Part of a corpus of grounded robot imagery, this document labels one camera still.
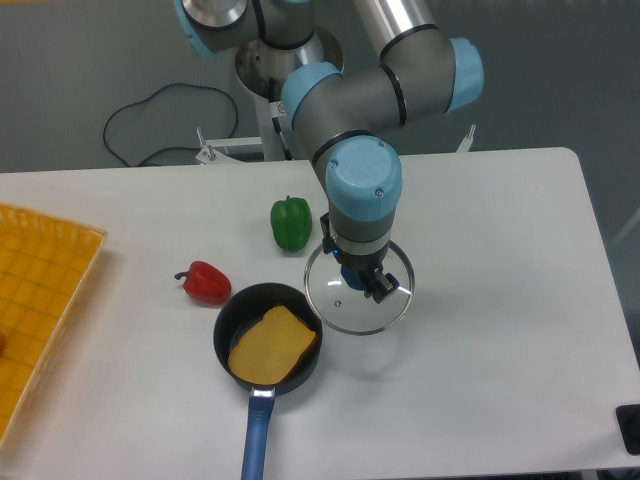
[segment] saucepan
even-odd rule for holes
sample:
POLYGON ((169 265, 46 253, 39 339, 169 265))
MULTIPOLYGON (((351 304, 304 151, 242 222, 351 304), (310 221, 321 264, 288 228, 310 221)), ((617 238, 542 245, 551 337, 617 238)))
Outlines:
POLYGON ((267 431, 276 396, 284 395, 302 385, 313 373, 322 345, 322 322, 313 313, 304 294, 280 283, 262 283, 236 293, 218 314, 213 330, 216 356, 227 373, 249 396, 247 436, 242 462, 242 480, 258 480, 264 472, 267 431), (240 338, 259 322, 267 311, 283 305, 310 330, 316 332, 317 341, 302 361, 284 381, 276 385, 247 382, 229 368, 229 355, 240 338))

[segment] electrical cord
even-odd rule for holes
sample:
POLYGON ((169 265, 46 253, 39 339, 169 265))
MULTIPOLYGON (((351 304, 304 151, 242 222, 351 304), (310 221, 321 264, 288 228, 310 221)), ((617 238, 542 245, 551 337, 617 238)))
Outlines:
POLYGON ((129 108, 133 108, 133 107, 136 107, 138 105, 142 105, 142 104, 145 104, 147 102, 150 102, 151 100, 153 100, 155 97, 160 95, 165 90, 168 90, 169 88, 173 88, 173 87, 184 87, 184 88, 193 88, 193 89, 197 89, 197 90, 206 90, 206 91, 216 92, 216 93, 219 93, 221 95, 224 95, 225 98, 227 100, 229 100, 229 102, 231 103, 231 106, 233 107, 233 111, 234 111, 234 114, 235 114, 235 120, 233 122, 233 127, 231 128, 231 132, 229 132, 229 135, 227 135, 226 138, 231 138, 236 133, 236 130, 238 128, 238 120, 239 120, 238 105, 236 104, 236 101, 233 99, 233 97, 231 95, 229 95, 224 90, 221 90, 221 89, 216 88, 216 87, 207 87, 207 86, 204 86, 204 85, 194 85, 194 84, 191 84, 191 83, 180 83, 180 82, 178 82, 178 83, 170 83, 170 84, 165 85, 164 87, 160 88, 159 90, 156 90, 154 93, 149 95, 144 100, 140 100, 139 102, 135 102, 135 103, 130 103, 129 105, 125 105, 124 107, 119 108, 118 110, 116 110, 115 112, 113 112, 111 114, 111 116, 109 117, 107 122, 104 124, 104 129, 102 130, 102 142, 104 143, 104 146, 109 151, 109 153, 111 153, 111 155, 116 157, 125 167, 150 167, 150 166, 159 167, 160 165, 158 165, 157 163, 149 163, 149 160, 151 160, 152 158, 154 158, 154 157, 156 157, 156 156, 158 156, 158 155, 160 155, 162 153, 171 152, 171 151, 199 152, 201 150, 200 148, 197 148, 197 147, 178 147, 178 146, 176 146, 176 147, 166 147, 166 148, 163 148, 163 149, 158 150, 156 152, 153 152, 151 155, 148 155, 147 157, 145 157, 141 162, 139 162, 139 163, 137 163, 135 165, 132 165, 129 162, 127 162, 124 158, 122 158, 120 155, 118 155, 111 148, 111 146, 109 145, 109 142, 107 141, 107 129, 109 128, 109 124, 111 123, 111 120, 113 120, 113 118, 116 115, 118 115, 123 110, 127 110, 129 108))

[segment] pan handle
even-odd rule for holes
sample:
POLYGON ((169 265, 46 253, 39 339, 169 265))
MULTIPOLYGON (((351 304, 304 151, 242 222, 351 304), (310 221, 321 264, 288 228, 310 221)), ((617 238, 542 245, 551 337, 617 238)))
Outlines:
POLYGON ((267 431, 275 403, 275 389, 251 389, 247 438, 242 460, 242 480, 262 480, 264 457, 267 451, 267 431))

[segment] silver metal cylinder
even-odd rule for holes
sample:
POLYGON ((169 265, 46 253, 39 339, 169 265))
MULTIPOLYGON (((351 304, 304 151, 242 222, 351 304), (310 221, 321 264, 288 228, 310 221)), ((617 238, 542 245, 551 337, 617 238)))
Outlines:
POLYGON ((200 25, 223 28, 238 21, 247 8, 247 0, 182 0, 182 5, 200 25))
POLYGON ((426 0, 355 0, 355 5, 378 53, 403 33, 435 24, 426 0))

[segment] yellow tray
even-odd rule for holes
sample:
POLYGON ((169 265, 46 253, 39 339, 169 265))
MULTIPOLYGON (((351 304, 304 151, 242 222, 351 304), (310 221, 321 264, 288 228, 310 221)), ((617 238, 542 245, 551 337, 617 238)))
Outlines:
POLYGON ((0 444, 107 232, 0 203, 0 444))

